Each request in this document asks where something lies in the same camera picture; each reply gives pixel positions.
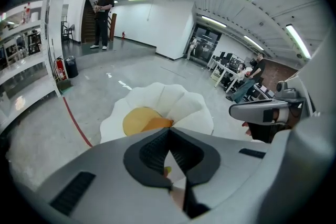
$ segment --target staircase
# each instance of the staircase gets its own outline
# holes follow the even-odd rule
[[[82,43],[93,42],[95,40],[95,21],[92,6],[88,0],[85,2],[82,19]]]

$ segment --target wooden post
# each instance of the wooden post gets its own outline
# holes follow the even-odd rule
[[[112,18],[111,18],[111,28],[110,28],[110,40],[113,41],[114,39],[114,28],[115,28],[115,24],[116,24],[116,21],[117,20],[117,14],[116,13],[113,13],[112,14]]]

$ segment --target man in black shirt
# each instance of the man in black shirt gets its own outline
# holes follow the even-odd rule
[[[114,0],[98,0],[98,5],[94,7],[95,16],[95,35],[96,41],[90,48],[99,48],[99,38],[101,35],[103,50],[107,49],[107,18],[110,9],[114,7]]]
[[[248,89],[253,87],[257,83],[265,70],[265,60],[264,54],[259,53],[257,57],[258,64],[251,71],[248,80],[231,96],[227,96],[226,99],[230,101],[235,101],[237,104],[243,99],[244,95],[247,93]]]

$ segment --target blue jeans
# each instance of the blue jeans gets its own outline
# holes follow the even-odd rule
[[[247,93],[248,89],[253,87],[253,85],[255,84],[256,82],[254,81],[254,79],[248,79],[245,81],[245,83],[243,85],[241,85],[239,87],[239,89],[231,95],[231,98],[236,102],[236,103],[239,103],[244,95]]]

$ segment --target shoe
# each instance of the shoe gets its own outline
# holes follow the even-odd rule
[[[226,96],[225,98],[226,98],[227,100],[233,102],[233,99],[231,98],[231,96]]]

